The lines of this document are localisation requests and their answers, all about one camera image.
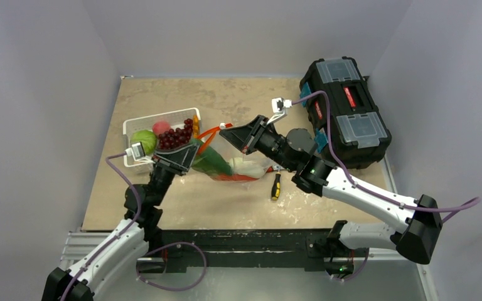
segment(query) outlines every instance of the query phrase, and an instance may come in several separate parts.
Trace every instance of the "red grapes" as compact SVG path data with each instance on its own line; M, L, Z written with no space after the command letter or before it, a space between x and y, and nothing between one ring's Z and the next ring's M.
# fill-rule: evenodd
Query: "red grapes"
M159 134L158 149L168 151L176 149L187 144L191 140L193 134L193 119L184 120L184 127L166 130L163 134Z

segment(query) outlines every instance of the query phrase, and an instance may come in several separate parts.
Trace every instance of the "green vegetable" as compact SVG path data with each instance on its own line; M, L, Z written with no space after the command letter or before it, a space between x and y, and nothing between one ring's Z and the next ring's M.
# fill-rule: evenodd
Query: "green vegetable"
M200 139L191 139L192 142L202 145L203 142ZM225 161L225 159L213 149L211 146L206 149L200 155L195 156L193 165L194 170L203 172L210 177L215 177L219 174L226 174L231 176L233 174L232 167Z
M132 134L130 144L141 142L145 154L151 155L156 148L157 141L158 139L156 138L156 135L150 130L140 130Z

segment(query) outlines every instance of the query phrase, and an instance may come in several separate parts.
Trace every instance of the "toolbox lid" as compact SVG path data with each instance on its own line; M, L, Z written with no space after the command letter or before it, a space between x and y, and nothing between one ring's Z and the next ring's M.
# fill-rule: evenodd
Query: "toolbox lid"
M378 113L337 116L337 123L345 142L357 141L358 149L380 145L380 138L387 138Z
M318 62L316 66L323 83L361 79L352 60L342 58L324 60Z

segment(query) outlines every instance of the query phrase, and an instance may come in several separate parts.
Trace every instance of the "white basket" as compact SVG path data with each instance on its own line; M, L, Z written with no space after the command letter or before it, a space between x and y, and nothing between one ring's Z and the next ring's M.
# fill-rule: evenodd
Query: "white basket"
M158 121L167 121L171 125L171 128L184 127L184 120L196 115L198 117L198 127L202 129L202 122L200 120L200 112L197 108L186 108L184 110L172 111L167 113L161 113L156 115L150 115L145 117L139 117L134 119L125 120L123 122L123 135L126 136L127 147L130 147L130 138L132 135L140 130L152 130L153 125ZM124 164L130 168L132 172L136 174L149 173L152 170L153 162L150 157L143 161L134 161L130 156L124 156Z

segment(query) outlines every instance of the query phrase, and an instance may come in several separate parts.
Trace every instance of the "screwdriver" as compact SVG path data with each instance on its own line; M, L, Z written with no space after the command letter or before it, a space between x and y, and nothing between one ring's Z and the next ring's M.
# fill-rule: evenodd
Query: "screwdriver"
M272 189L270 191L270 198L273 201L278 200L280 197L280 166L278 166L278 171L276 172L276 177L274 178L274 183L272 184Z

